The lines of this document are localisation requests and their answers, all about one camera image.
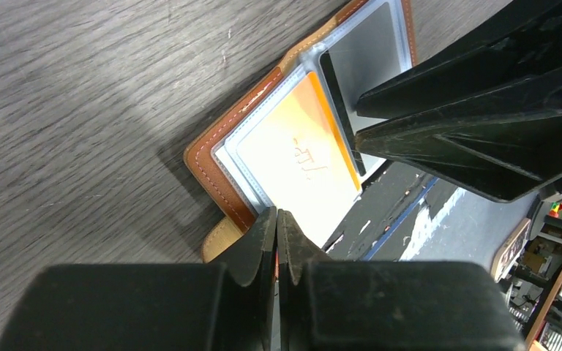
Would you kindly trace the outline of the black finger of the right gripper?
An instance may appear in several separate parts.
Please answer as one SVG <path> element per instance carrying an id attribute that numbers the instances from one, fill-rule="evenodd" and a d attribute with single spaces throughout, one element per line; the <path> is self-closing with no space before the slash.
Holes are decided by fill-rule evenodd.
<path id="1" fill-rule="evenodd" d="M 511 1 L 432 58 L 364 92 L 361 116 L 422 112 L 562 67 L 562 1 Z"/>
<path id="2" fill-rule="evenodd" d="M 356 145 L 495 202 L 562 192 L 562 67 L 368 127 Z"/>

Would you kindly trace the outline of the brown card holder wallet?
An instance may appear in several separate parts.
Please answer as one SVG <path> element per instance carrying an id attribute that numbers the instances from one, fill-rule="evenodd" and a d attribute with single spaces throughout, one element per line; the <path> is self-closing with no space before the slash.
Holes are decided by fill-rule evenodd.
<path id="1" fill-rule="evenodd" d="M 291 47 L 265 78 L 241 97 L 186 148 L 184 152 L 185 165 L 225 214 L 225 218 L 208 234 L 203 243 L 202 258 L 204 261 L 213 260 L 252 227 L 258 214 L 274 206 L 265 198 L 258 185 L 245 177 L 243 171 L 236 164 L 237 158 L 228 153 L 227 138 L 243 123 L 244 119 L 269 100 L 269 97 L 279 91 L 280 87 L 284 86 L 287 81 L 296 78 L 300 71 L 318 74 L 329 107 L 337 122 L 332 103 L 329 100 L 328 89 L 318 64 L 318 58 L 326 50 L 322 42 L 333 30 L 346 23 L 367 2 L 348 2 L 319 29 Z M 413 66 L 416 62 L 416 51 L 411 4 L 409 1 L 401 2 Z M 370 177 L 379 176 L 383 172 L 385 164 L 386 161 Z M 370 177 L 364 181 L 359 179 L 361 192 L 353 205 L 360 201 L 361 194 L 367 188 Z"/>

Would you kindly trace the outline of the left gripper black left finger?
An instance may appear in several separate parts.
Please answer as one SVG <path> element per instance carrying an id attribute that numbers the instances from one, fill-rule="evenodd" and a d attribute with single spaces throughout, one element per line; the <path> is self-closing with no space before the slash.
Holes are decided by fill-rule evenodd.
<path id="1" fill-rule="evenodd" d="M 0 350 L 269 350 L 276 222 L 267 208 L 209 263 L 47 267 Z"/>

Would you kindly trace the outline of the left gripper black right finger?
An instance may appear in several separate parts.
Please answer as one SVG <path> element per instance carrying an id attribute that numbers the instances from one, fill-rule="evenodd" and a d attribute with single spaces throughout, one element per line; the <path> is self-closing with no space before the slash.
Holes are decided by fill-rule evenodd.
<path id="1" fill-rule="evenodd" d="M 499 286 L 456 261 L 332 260 L 277 213 L 282 350 L 524 350 Z"/>

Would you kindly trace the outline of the orange VIP credit card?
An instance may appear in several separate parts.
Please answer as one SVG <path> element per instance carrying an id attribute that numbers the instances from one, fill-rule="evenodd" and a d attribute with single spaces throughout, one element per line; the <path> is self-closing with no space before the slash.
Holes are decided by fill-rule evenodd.
<path id="1" fill-rule="evenodd" d="M 300 71 L 227 138 L 245 177 L 323 246 L 361 183 L 316 72 Z"/>

